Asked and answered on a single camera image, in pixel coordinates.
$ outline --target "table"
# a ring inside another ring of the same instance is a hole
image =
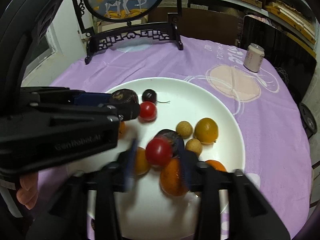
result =
[[[266,59],[259,73],[247,70],[243,49],[186,37],[182,42],[183,51],[169,41],[123,41],[94,56],[89,65],[84,59],[73,63],[52,86],[105,92],[142,77],[171,77],[208,90],[240,126],[245,173],[294,237],[308,216],[311,160],[300,113],[287,87]],[[40,172],[35,213],[66,176],[64,167]],[[222,239],[227,238],[227,230],[228,209],[222,215]]]

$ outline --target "finger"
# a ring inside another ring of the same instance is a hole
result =
[[[36,202],[38,200],[39,192],[37,192],[33,198],[25,205],[28,210],[33,209],[36,205]]]
[[[25,190],[31,189],[38,183],[38,173],[23,175],[20,177],[21,187]]]
[[[20,188],[17,191],[17,199],[21,204],[25,205],[36,195],[37,192],[37,186],[33,186],[30,190]]]

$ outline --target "white plate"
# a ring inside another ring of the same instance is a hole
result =
[[[106,163],[115,160],[119,152],[129,147],[133,136],[130,130],[133,128],[140,131],[139,146],[145,148],[160,130],[175,130],[180,121],[188,121],[194,127],[204,117],[216,121],[219,137],[213,145],[204,146],[200,159],[220,161],[228,171],[244,170],[244,141],[239,126],[227,107],[211,93],[185,81],[158,77],[130,81],[116,86],[108,93],[122,88],[136,91],[140,102],[144,90],[153,89],[157,92],[159,101],[170,103],[157,104],[158,116],[152,123],[127,121],[127,133],[119,141],[117,148],[71,163],[68,166],[69,173],[75,170],[99,170]],[[183,197],[167,197],[160,189],[159,174],[159,171],[151,169],[137,180],[134,190],[115,194],[124,237],[134,240],[164,240],[180,239],[194,233],[200,199],[191,192]],[[223,210],[228,200],[225,194],[220,196]],[[94,217],[94,209],[95,194],[90,194],[88,213],[91,217]]]

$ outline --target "red cherry tomato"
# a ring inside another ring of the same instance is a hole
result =
[[[146,147],[146,159],[151,165],[165,166],[172,157],[172,147],[168,140],[153,138]]]
[[[152,102],[143,102],[140,104],[139,116],[145,121],[152,121],[157,117],[157,107]]]

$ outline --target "black round speaker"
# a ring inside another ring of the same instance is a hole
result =
[[[318,131],[316,120],[310,109],[304,103],[299,103],[299,110],[303,128],[306,131],[308,139],[310,139]]]

